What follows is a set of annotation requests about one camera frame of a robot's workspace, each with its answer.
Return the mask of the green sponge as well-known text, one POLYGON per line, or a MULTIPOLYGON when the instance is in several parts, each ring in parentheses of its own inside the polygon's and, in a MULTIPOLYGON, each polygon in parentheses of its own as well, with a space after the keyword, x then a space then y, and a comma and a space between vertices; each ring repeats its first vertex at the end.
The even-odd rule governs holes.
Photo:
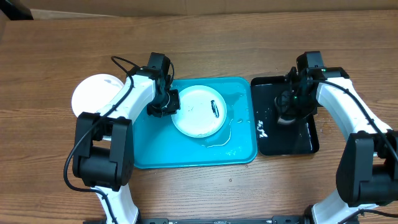
POLYGON ((296 118, 294 116, 280 115, 277 119, 277 123, 281 125, 291 125, 295 122, 296 118))

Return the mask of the light blue plate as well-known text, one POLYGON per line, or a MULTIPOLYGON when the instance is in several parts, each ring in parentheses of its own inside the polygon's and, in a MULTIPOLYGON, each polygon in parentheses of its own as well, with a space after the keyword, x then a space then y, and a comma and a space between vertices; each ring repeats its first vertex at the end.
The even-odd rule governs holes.
POLYGON ((205 138, 215 134, 226 121, 224 98, 215 89, 194 85, 179 93, 180 109, 172 115, 175 127, 184 135, 205 138))

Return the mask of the pink white plate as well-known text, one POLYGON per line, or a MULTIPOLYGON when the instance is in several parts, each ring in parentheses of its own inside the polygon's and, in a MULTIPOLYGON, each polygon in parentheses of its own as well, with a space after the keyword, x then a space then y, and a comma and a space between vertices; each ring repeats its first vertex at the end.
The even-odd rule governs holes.
POLYGON ((123 88, 123 82, 109 74, 100 73, 84 79, 72 94, 72 111, 95 113, 106 106, 123 88))

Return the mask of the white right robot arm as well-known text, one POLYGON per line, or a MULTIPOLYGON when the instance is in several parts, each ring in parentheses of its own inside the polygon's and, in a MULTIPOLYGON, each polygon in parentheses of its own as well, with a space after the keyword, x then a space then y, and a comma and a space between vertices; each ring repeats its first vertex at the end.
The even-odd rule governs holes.
POLYGON ((380 215, 377 207, 397 200, 397 131, 381 121, 341 67, 326 67, 319 51, 305 52, 286 75, 289 88, 274 100, 277 122, 294 124, 318 107, 329 112, 346 146, 336 171, 336 190, 307 208, 310 223, 356 222, 380 215))

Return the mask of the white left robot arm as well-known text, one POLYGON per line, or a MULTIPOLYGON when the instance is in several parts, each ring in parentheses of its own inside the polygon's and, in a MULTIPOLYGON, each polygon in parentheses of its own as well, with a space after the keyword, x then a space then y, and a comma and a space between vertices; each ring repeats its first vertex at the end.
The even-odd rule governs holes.
POLYGON ((70 189, 98 196, 105 223, 137 223, 140 218, 128 186, 134 168, 133 124, 142 111, 162 118, 180 109, 178 91, 171 88, 174 74, 170 59, 153 52, 147 65, 134 64, 126 72, 125 85, 106 106, 77 117, 63 178, 70 189))

